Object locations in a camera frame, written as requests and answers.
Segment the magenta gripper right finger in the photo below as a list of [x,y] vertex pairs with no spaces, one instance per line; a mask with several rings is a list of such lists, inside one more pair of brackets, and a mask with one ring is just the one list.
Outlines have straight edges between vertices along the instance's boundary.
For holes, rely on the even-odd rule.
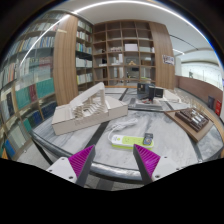
[[137,162],[143,184],[150,184],[152,182],[152,174],[158,165],[160,156],[137,144],[133,146],[133,155]]

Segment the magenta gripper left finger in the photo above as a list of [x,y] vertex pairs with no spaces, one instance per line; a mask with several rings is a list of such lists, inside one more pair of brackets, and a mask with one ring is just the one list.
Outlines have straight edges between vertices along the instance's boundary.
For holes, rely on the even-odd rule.
[[91,145],[68,158],[76,176],[76,184],[83,187],[95,157],[95,146]]

